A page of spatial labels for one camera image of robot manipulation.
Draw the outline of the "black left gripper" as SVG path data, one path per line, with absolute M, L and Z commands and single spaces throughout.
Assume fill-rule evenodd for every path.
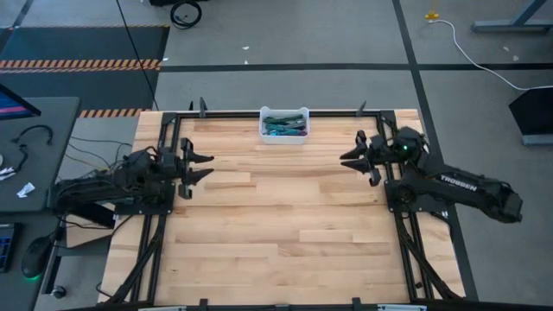
M 158 161 L 161 174 L 167 180 L 181 180 L 181 184 L 178 186 L 178 195 L 185 200 L 190 200 L 193 197 L 193 191 L 190 189 L 190 185 L 196 185 L 214 171 L 213 168 L 203 168 L 199 170 L 190 168 L 190 162 L 203 163 L 214 160 L 213 156 L 198 155 L 194 153 L 193 148 L 193 144 L 188 138 L 182 138 L 182 157 L 179 157 L 175 151 L 171 151 L 170 148 L 167 147 L 158 150 Z

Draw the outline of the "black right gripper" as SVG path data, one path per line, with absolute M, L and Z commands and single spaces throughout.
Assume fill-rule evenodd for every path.
M 351 168 L 361 174 L 369 174 L 369 184 L 376 187 L 381 181 L 381 174 L 377 165 L 385 163 L 390 154 L 386 141 L 380 135 L 372 136 L 367 142 L 367 136 L 363 130 L 359 130 L 355 138 L 356 146 L 340 156 L 343 161 L 340 164 Z

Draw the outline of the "white plastic bin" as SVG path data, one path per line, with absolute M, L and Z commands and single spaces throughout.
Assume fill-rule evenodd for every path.
M 258 132 L 266 144 L 301 145 L 310 134 L 310 111 L 263 106 L 259 112 Z

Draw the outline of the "black mat with orange stripes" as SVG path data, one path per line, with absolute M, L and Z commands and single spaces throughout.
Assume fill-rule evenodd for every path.
M 168 35 L 167 25 L 0 28 L 0 84 L 79 98 L 81 117 L 135 117 L 156 108 Z

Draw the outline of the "grey desk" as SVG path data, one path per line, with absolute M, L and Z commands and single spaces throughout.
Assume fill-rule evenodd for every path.
M 45 208 L 80 111 L 76 97 L 27 100 L 41 111 L 39 117 L 0 120 L 0 168 L 16 168 L 28 157 L 19 172 L 0 181 L 0 214 L 35 213 Z M 35 190 L 27 198 L 18 198 L 16 193 L 28 182 Z

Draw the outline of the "black angled panel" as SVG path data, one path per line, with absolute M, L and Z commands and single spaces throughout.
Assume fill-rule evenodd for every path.
M 526 91 L 509 109 L 523 145 L 553 145 L 553 88 Z

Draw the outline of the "black computer mouse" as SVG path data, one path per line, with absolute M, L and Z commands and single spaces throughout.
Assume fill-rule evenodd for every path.
M 52 246 L 53 242 L 49 236 L 36 238 L 29 244 L 21 263 L 21 271 L 25 278 L 36 278 L 44 271 Z

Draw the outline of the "black computer monitor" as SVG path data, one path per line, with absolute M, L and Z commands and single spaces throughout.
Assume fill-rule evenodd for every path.
M 41 111 L 0 84 L 0 120 L 39 117 Z

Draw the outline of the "blue-grey stand leg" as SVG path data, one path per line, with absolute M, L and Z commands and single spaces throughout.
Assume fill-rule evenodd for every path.
M 471 25 L 473 32 L 487 31 L 530 31 L 548 33 L 553 29 L 553 20 L 533 19 L 533 16 L 548 0 L 531 0 L 513 18 L 508 20 L 475 21 Z

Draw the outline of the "black keyboard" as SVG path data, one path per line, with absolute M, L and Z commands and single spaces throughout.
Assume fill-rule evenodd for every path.
M 0 224 L 0 274 L 10 270 L 22 228 L 21 223 Z

